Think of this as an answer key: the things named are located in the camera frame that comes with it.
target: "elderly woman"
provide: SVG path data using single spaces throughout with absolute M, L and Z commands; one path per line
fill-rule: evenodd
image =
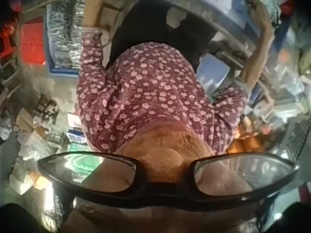
M 178 183 L 193 161 L 222 154 L 230 145 L 274 38 L 267 11 L 255 1 L 261 28 L 256 50 L 240 78 L 211 102 L 195 72 L 216 33 L 212 27 L 188 14 L 179 27 L 169 30 L 166 16 L 170 5 L 140 0 L 117 29 L 110 62 L 104 68 L 98 28 L 102 8 L 103 0 L 87 0 L 83 23 L 77 113 L 89 145 L 97 152 L 121 155 L 123 160 L 136 159 L 149 182 Z M 195 179 L 198 183 L 204 180 L 202 189 L 213 195 L 251 190 L 234 174 L 224 175 L 222 170 L 221 166 L 205 169 Z M 84 184 L 92 190 L 121 191 L 122 185 L 130 182 L 124 176 L 131 172 L 106 162 Z M 240 224 L 238 219 L 227 224 L 215 221 L 206 228 L 206 219 L 214 219 L 214 214 L 207 217 L 170 208 L 147 208 L 131 214 L 116 208 L 99 209 L 110 225 L 116 223 L 114 229 L 124 229 L 119 232 L 125 232 L 125 226 L 137 232 L 227 232 L 233 227 L 236 232 L 250 232 L 248 224 Z M 72 232 L 92 232 L 83 219 L 71 214 L 65 226 Z

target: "eyeglasses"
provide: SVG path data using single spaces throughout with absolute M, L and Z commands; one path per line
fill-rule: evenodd
M 298 170 L 295 163 L 265 152 L 196 160 L 178 183 L 151 182 L 138 160 L 106 153 L 65 152 L 39 160 L 38 168 L 55 185 L 94 203 L 203 212 L 270 197 L 292 181 Z

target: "blue crate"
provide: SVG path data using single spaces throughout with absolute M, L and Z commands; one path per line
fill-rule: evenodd
M 78 71 L 68 68 L 55 68 L 54 61 L 51 57 L 49 38 L 48 38 L 48 25 L 47 25 L 47 12 L 45 11 L 43 16 L 43 44 L 44 53 L 46 59 L 46 65 L 48 66 L 49 73 L 53 76 L 66 76 L 66 77 L 78 77 Z

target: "shirt sleeve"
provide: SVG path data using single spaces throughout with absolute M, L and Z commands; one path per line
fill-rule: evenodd
M 81 68 L 77 86 L 77 114 L 83 132 L 93 149 L 98 149 L 97 141 L 102 127 L 103 111 L 110 99 L 112 88 L 107 81 L 107 73 L 102 65 L 102 33 L 98 29 L 84 29 L 82 32 Z
M 247 105 L 250 92 L 245 83 L 234 81 L 230 86 L 220 90 L 214 105 L 214 130 L 219 140 L 213 140 L 212 149 L 224 153 L 230 146 L 237 130 L 240 116 Z

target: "floral shirt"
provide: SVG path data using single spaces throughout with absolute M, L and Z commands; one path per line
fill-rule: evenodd
M 124 52 L 106 70 L 101 33 L 83 32 L 77 113 L 94 150 L 114 152 L 146 124 L 183 122 L 212 148 L 230 145 L 248 100 L 233 83 L 212 103 L 190 63 L 166 44 L 143 43 Z

